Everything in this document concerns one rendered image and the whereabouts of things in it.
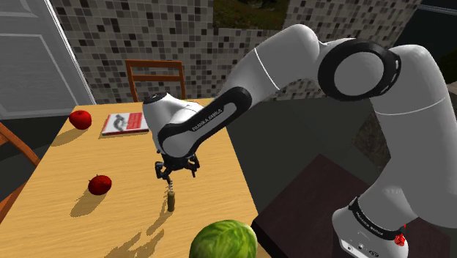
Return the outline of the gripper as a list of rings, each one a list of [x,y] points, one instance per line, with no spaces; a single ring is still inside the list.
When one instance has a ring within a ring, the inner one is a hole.
[[[155,162],[155,171],[158,179],[165,180],[169,185],[171,184],[170,173],[180,169],[188,169],[191,171],[192,176],[196,177],[196,171],[200,167],[200,163],[195,154],[187,158],[174,158],[170,155],[163,154],[163,162]]]

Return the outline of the brown corkscrew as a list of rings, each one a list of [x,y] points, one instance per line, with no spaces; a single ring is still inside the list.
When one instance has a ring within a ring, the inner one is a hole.
[[[175,192],[173,187],[173,181],[167,180],[168,192],[167,192],[167,210],[173,212],[175,209]]]

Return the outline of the wooden table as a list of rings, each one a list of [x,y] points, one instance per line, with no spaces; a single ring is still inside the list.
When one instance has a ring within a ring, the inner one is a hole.
[[[101,134],[109,114],[141,109],[88,106],[89,129],[62,126],[0,224],[0,258],[188,258],[206,225],[253,221],[257,209],[226,130],[199,147],[196,177],[172,173],[176,204],[169,212],[151,134]],[[100,196],[88,190],[97,175],[112,181]]]

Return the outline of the red and white book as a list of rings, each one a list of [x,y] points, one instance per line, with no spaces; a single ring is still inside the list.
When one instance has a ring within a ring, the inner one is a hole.
[[[142,112],[109,114],[103,126],[103,136],[143,133],[149,127]]]

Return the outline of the red apple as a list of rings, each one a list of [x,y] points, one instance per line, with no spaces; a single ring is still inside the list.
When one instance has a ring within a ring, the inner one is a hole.
[[[108,176],[97,175],[93,177],[88,184],[88,190],[91,194],[100,196],[106,194],[112,186],[112,181]]]
[[[86,130],[92,125],[92,116],[88,111],[77,110],[69,115],[70,123],[79,130]]]

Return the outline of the green cabbage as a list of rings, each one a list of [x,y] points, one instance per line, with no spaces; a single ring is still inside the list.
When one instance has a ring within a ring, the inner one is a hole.
[[[194,237],[189,258],[256,258],[258,242],[253,229],[240,221],[216,221]]]

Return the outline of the wooden chair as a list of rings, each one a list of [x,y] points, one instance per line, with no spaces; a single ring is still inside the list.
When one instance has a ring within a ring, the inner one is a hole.
[[[21,139],[19,139],[11,130],[9,130],[3,123],[0,122],[0,146],[5,143],[11,143],[15,146],[22,154],[35,166],[37,167],[40,163],[40,159],[36,153]],[[27,182],[23,183],[16,190],[14,190],[9,196],[0,202],[0,224],[14,205],[16,199],[20,195],[21,191],[25,187]]]
[[[138,102],[138,94],[135,88],[136,81],[177,81],[181,86],[181,98],[186,98],[185,77],[182,61],[176,60],[140,60],[126,59],[125,67],[127,70],[127,78],[130,86],[130,92],[134,102]],[[134,75],[133,67],[148,67],[148,68],[174,68],[177,69],[178,75]]]

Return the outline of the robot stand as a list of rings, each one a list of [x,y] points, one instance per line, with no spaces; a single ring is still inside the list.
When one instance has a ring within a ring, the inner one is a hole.
[[[329,158],[317,155],[253,220],[259,244],[272,258],[353,258],[333,231],[331,218],[368,185]],[[457,229],[422,219],[406,227],[408,258],[457,258]]]

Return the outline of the window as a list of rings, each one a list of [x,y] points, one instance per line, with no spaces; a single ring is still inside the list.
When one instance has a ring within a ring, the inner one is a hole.
[[[280,30],[290,0],[214,0],[213,25],[230,29]]]

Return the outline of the grey door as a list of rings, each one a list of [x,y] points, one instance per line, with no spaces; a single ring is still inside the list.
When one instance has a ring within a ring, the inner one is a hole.
[[[49,0],[0,0],[0,119],[68,115],[94,97]]]

